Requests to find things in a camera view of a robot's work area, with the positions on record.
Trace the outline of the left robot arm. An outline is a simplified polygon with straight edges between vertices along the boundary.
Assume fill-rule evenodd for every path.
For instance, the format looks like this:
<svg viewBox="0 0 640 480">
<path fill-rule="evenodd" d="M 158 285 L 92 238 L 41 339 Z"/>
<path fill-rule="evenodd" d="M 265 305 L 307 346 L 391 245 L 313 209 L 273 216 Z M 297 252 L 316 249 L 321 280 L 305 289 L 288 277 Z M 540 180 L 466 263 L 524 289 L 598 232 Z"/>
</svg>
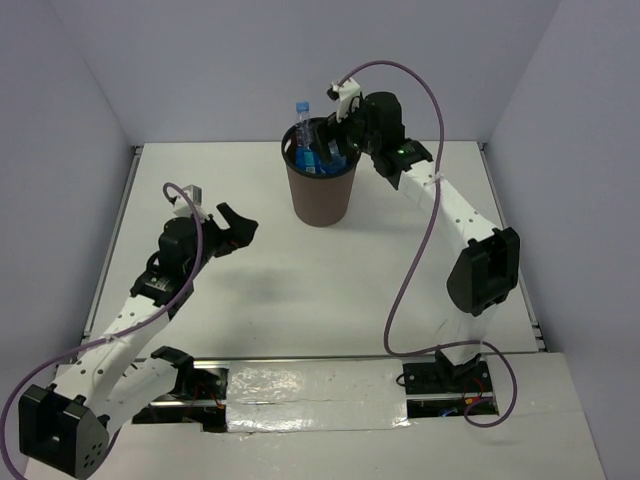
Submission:
<svg viewBox="0 0 640 480">
<path fill-rule="evenodd" d="M 22 454 L 75 479 L 100 467 L 121 427 L 156 398 L 184 398 L 195 388 L 194 359 L 161 346 L 139 353 L 169 325 L 193 293 L 193 281 L 211 258 L 250 245 L 258 223 L 228 204 L 217 207 L 221 228 L 199 207 L 179 200 L 121 311 L 75 363 L 49 386 L 20 396 Z"/>
</svg>

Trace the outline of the blue label bottle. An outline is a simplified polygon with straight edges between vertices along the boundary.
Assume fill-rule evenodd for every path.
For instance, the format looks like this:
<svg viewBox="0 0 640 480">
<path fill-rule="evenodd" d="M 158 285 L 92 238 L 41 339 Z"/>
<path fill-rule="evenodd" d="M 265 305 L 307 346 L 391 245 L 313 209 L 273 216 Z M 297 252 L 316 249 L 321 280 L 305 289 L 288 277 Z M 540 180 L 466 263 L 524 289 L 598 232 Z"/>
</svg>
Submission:
<svg viewBox="0 0 640 480">
<path fill-rule="evenodd" d="M 352 162 L 342 155 L 332 155 L 328 163 L 322 164 L 322 170 L 326 175 L 338 175 L 348 168 Z"/>
<path fill-rule="evenodd" d="M 344 164 L 346 162 L 345 157 L 340 153 L 339 146 L 336 140 L 332 140 L 328 144 L 329 153 L 332 164 Z"/>
</svg>

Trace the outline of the blue cap bottle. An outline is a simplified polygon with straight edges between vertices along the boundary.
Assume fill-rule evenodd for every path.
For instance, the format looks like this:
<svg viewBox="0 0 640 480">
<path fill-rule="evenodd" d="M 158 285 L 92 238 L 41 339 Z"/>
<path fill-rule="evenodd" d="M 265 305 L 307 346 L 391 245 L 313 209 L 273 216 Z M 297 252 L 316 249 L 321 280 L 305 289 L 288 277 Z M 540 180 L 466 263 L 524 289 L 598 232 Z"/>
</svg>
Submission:
<svg viewBox="0 0 640 480">
<path fill-rule="evenodd" d="M 296 115 L 296 166 L 306 173 L 316 174 L 318 166 L 312 149 L 313 130 L 307 101 L 296 103 Z"/>
</svg>

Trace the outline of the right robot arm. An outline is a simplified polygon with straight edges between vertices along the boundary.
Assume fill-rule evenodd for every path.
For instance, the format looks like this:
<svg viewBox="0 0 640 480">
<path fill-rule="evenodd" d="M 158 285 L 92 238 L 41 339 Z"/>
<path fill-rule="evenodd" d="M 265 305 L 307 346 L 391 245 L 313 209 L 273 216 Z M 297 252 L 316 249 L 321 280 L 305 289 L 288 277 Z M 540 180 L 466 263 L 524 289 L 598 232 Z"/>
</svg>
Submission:
<svg viewBox="0 0 640 480">
<path fill-rule="evenodd" d="M 396 191 L 435 214 L 427 229 L 440 231 L 456 256 L 445 283 L 455 313 L 437 331 L 432 376 L 442 389 L 456 391 L 475 372 L 490 322 L 517 286 L 519 235 L 480 214 L 444 178 L 425 146 L 406 136 L 394 94 L 363 95 L 359 87 L 334 85 L 327 95 L 337 108 L 314 127 L 321 159 L 368 155 Z"/>
</svg>

